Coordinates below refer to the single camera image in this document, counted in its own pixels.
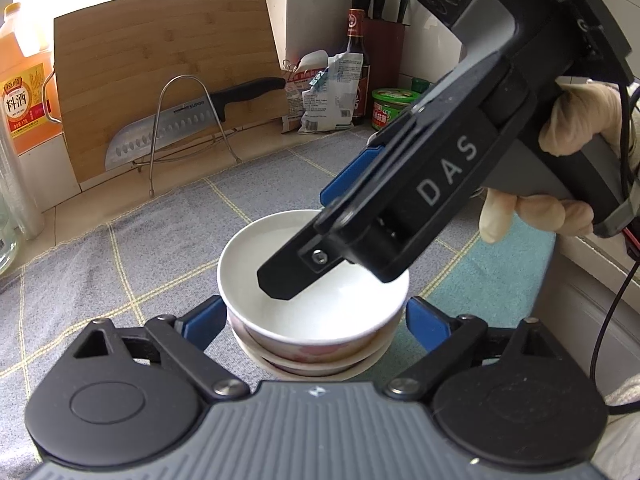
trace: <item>metal rack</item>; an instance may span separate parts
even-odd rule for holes
[[[47,84],[49,83],[49,81],[51,80],[51,78],[55,75],[56,73],[56,69],[54,68],[52,70],[52,72],[47,76],[47,78],[44,80],[44,83],[42,85],[42,102],[46,103],[47,102],[47,94],[46,94],[46,87]],[[204,148],[197,150],[196,152],[193,153],[189,153],[187,155],[181,155],[181,156],[174,156],[171,158],[165,158],[165,157],[161,157],[159,160],[155,160],[155,156],[156,156],[156,139],[158,138],[158,122],[159,122],[159,117],[160,117],[160,113],[162,112],[162,100],[164,99],[164,93],[166,92],[166,90],[169,88],[169,86],[172,85],[172,83],[174,83],[175,81],[178,81],[178,79],[192,79],[194,81],[196,81],[204,90],[204,95],[207,99],[207,102],[209,103],[209,106],[211,107],[211,111],[213,113],[213,117],[216,120],[216,124],[218,125],[218,128],[220,130],[220,134],[222,134],[222,136],[220,138],[216,137],[215,133],[211,134],[211,142],[209,143],[208,140],[195,144],[193,146],[188,146],[186,148],[183,148],[182,150],[178,150],[175,153],[179,153],[183,150],[188,150],[197,146],[200,146],[201,144],[207,144],[207,146],[205,146]],[[57,124],[62,124],[62,121],[59,118],[53,117],[49,111],[47,110],[47,107],[44,107],[44,113],[46,118],[51,121],[52,123],[57,123]],[[143,166],[148,166],[149,167],[149,196],[151,198],[153,198],[156,194],[155,190],[154,190],[154,165],[155,164],[161,164],[164,162],[176,162],[178,160],[185,160],[186,158],[190,158],[192,156],[195,156],[205,150],[208,150],[209,148],[212,148],[213,146],[215,146],[217,143],[224,141],[224,143],[226,144],[226,148],[228,149],[229,153],[231,153],[231,155],[233,156],[233,158],[236,160],[236,164],[240,164],[242,162],[242,159],[236,155],[236,152],[234,152],[233,148],[231,147],[231,144],[229,144],[229,137],[233,136],[233,134],[237,133],[238,131],[241,131],[241,129],[238,128],[234,128],[231,133],[229,133],[228,135],[225,133],[225,129],[222,126],[222,122],[220,121],[220,117],[218,116],[218,112],[216,110],[216,107],[213,104],[213,101],[211,100],[211,97],[209,95],[209,91],[207,91],[207,87],[204,85],[204,83],[198,79],[196,76],[193,75],[188,75],[188,74],[182,74],[182,75],[178,75],[174,78],[172,78],[171,80],[169,80],[169,82],[164,85],[164,88],[162,88],[162,91],[160,92],[160,98],[158,99],[158,108],[156,109],[156,115],[154,117],[154,129],[153,129],[153,133],[152,133],[152,137],[151,137],[151,152],[149,153],[149,160],[134,160],[132,161],[132,165],[137,168],[137,170],[140,172],[142,171],[142,167]]]
[[[174,83],[175,81],[178,81],[178,79],[193,79],[194,81],[198,82],[200,86],[202,86],[202,89],[204,90],[204,95],[207,99],[207,102],[209,103],[209,106],[211,107],[213,116],[216,119],[216,124],[218,125],[218,128],[220,130],[220,134],[222,134],[222,138],[221,139],[216,138],[216,134],[212,133],[211,134],[212,142],[208,146],[205,146],[204,148],[198,150],[197,152],[189,153],[188,155],[176,156],[172,158],[163,158],[161,160],[154,160],[156,155],[156,139],[158,137],[158,121],[160,118],[160,113],[162,111],[162,100],[164,99],[164,93],[169,88],[169,86],[171,86],[171,84]],[[160,92],[160,98],[158,99],[158,108],[156,109],[156,116],[154,117],[154,129],[151,137],[151,152],[149,153],[149,160],[143,161],[143,162],[138,162],[134,160],[132,164],[134,165],[134,167],[138,168],[138,171],[142,171],[143,166],[149,166],[149,196],[153,198],[154,195],[156,194],[154,190],[154,164],[159,164],[162,162],[175,162],[177,160],[184,160],[185,158],[190,158],[191,156],[195,156],[203,152],[204,150],[208,150],[209,148],[216,145],[221,140],[223,140],[224,143],[226,144],[226,148],[228,149],[228,152],[231,153],[233,158],[236,160],[236,164],[240,164],[242,162],[242,159],[236,155],[236,152],[234,152],[233,148],[231,147],[231,144],[229,144],[227,134],[225,133],[225,129],[222,127],[222,123],[220,122],[220,117],[218,116],[216,107],[214,106],[213,101],[211,100],[209,91],[207,91],[207,87],[196,76],[187,75],[187,74],[178,75],[172,78],[171,80],[169,80],[169,82],[166,85],[164,85],[164,88],[162,88],[162,91]]]

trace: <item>plastic bag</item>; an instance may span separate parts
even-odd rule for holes
[[[305,113],[299,133],[332,132],[352,126],[362,63],[363,55],[353,52],[329,58],[327,69],[319,72],[311,88],[302,94]]]

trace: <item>dark glass bottle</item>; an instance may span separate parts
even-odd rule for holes
[[[365,11],[362,9],[349,9],[349,30],[347,31],[347,48],[345,52],[356,52],[362,54],[362,71],[360,72],[360,82],[356,94],[356,104],[353,110],[353,124],[361,124],[367,111],[367,100],[369,99],[369,56],[364,47],[364,19]]]

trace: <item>stacked bowl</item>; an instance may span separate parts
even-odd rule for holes
[[[317,214],[285,211],[252,222],[229,240],[218,263],[218,288],[238,345],[288,381],[343,381],[372,367],[391,345],[409,289],[408,272],[381,283],[342,262],[290,301],[265,294],[258,268]]]

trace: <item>cutting board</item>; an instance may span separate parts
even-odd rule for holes
[[[265,0],[113,0],[54,20],[56,82],[78,182],[104,172],[110,140],[156,112],[164,85],[190,74],[209,91],[280,76]],[[172,84],[162,108],[203,94]],[[225,129],[288,113],[284,90],[225,108]],[[196,136],[209,135],[209,129]]]

